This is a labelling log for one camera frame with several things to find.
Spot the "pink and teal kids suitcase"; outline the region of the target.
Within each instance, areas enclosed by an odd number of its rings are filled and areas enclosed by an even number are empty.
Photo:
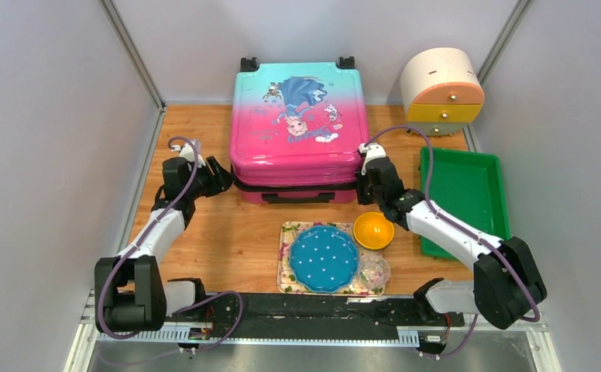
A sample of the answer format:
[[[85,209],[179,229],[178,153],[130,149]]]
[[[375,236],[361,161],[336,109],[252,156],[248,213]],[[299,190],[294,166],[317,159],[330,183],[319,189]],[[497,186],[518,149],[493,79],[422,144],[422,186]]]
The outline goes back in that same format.
[[[369,139],[354,57],[260,63],[243,57],[235,76],[229,159],[252,204],[355,200],[360,144]]]

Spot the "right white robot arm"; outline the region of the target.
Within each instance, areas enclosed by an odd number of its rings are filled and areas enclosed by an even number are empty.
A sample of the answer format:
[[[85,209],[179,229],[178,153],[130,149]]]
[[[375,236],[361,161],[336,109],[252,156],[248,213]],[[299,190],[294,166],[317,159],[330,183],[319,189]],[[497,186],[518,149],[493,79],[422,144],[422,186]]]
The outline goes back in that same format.
[[[387,156],[366,159],[356,175],[357,199],[375,204],[386,220],[437,243],[473,274],[470,281],[437,278],[417,290],[417,320],[436,323],[445,313],[481,315],[498,329],[538,322],[547,291],[528,245],[475,230],[418,190],[405,188]]]

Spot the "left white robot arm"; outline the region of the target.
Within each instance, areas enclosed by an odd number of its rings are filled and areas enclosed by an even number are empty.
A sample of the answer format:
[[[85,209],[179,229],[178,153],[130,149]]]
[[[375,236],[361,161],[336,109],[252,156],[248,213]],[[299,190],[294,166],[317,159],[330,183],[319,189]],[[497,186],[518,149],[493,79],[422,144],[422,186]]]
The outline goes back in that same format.
[[[137,237],[113,257],[94,266],[95,325],[99,332],[126,339],[160,329],[180,312],[189,321],[202,320],[209,302],[198,278],[164,282],[159,264],[188,227],[200,197],[227,191],[234,181],[214,157],[193,160],[172,157],[163,162],[163,185],[156,193],[149,221]]]

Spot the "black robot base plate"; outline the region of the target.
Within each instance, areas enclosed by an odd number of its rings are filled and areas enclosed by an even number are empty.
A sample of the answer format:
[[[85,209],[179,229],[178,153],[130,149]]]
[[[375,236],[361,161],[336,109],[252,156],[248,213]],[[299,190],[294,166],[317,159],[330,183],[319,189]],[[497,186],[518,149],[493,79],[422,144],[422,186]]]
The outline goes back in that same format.
[[[222,295],[200,308],[175,314],[182,343],[267,346],[443,346],[465,326],[458,313],[438,315],[411,296],[242,293]]]

